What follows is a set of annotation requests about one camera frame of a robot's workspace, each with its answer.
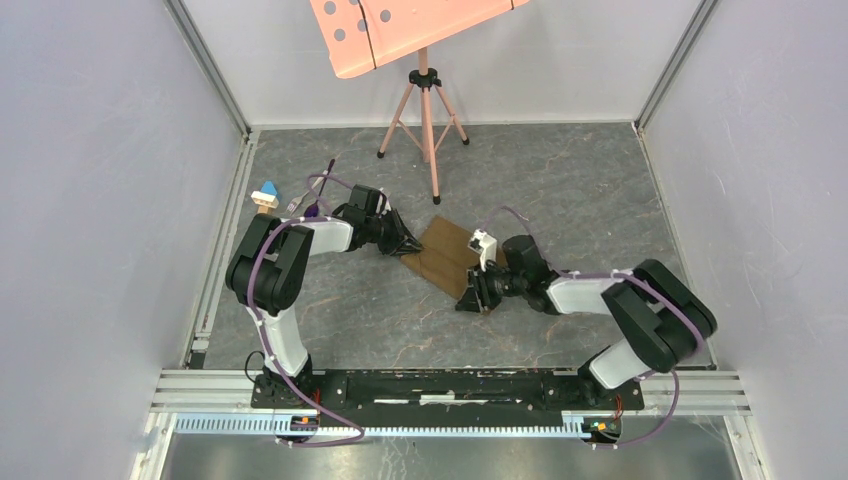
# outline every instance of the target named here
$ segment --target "pink music stand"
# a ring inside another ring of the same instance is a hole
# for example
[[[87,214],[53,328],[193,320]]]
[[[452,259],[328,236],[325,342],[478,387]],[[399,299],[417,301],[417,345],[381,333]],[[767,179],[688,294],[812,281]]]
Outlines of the pink music stand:
[[[433,182],[433,203],[441,202],[439,176],[436,169],[436,150],[445,139],[451,125],[456,125],[462,143],[468,145],[468,135],[462,129],[456,112],[441,86],[438,72],[429,68],[427,47],[501,13],[513,10],[529,0],[310,0],[318,25],[330,50],[330,63],[339,78],[353,78],[418,52],[418,70],[409,73],[409,85],[401,98],[389,131],[377,151],[383,158],[395,127],[401,128],[421,149],[424,161],[430,164]],[[412,88],[421,88],[421,142],[400,120]],[[435,86],[450,115],[438,142],[433,135],[430,110],[430,88]]]

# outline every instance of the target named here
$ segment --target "gray floor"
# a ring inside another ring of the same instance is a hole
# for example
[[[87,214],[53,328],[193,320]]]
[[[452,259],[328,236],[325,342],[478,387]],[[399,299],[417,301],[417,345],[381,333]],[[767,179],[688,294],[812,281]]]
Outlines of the gray floor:
[[[653,257],[680,272],[678,256],[638,141],[628,124],[468,127],[471,145],[450,135],[438,152],[442,204],[431,201],[429,167],[398,130],[386,157],[375,156],[385,129],[263,132],[236,241],[255,213],[252,190],[272,180],[283,201],[305,191],[304,178],[336,158],[334,173],[384,187],[420,234],[436,215],[470,230],[493,207],[524,212],[537,241],[563,268],[627,268]],[[333,205],[347,200],[336,185]],[[500,216],[501,240],[523,233]],[[310,259],[298,322],[316,368],[576,366],[621,338],[610,317],[552,317],[508,299],[492,315],[453,310],[454,301],[375,248]],[[241,368],[259,347],[250,318],[224,291],[205,368]],[[704,352],[694,363],[709,363]]]

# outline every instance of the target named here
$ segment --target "black mounting plate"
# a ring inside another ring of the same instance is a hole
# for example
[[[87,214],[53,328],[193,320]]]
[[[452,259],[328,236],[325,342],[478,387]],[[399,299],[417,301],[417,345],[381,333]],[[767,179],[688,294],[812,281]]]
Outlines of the black mounting plate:
[[[321,405],[363,427],[561,426],[562,411],[642,410],[639,384],[628,381],[590,405],[582,380],[562,369],[324,370],[308,379]],[[472,400],[457,404],[450,400]],[[253,408],[303,408],[293,392],[264,374],[256,378]],[[341,425],[322,416],[325,426]]]

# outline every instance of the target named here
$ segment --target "white wall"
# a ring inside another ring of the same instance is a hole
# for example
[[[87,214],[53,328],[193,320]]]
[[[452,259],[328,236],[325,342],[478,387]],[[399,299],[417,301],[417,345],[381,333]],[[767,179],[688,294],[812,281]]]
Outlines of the white wall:
[[[848,3],[720,2],[647,146],[775,478],[848,478]]]
[[[417,67],[406,57],[336,78],[306,0],[186,4],[253,125],[383,126]],[[632,120],[697,4],[533,0],[436,44],[430,61],[466,121]],[[408,108],[420,123],[419,102]]]
[[[0,477],[129,474],[240,135],[164,4],[0,15]]]

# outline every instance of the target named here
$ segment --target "small blue object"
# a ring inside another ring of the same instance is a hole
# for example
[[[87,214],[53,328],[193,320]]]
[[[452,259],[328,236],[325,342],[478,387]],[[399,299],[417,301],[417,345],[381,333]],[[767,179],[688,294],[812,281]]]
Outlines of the small blue object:
[[[265,183],[262,185],[262,188],[259,189],[259,191],[266,195],[273,195],[274,197],[279,196],[277,194],[277,188],[274,187],[274,184],[271,183],[270,180],[266,180]]]

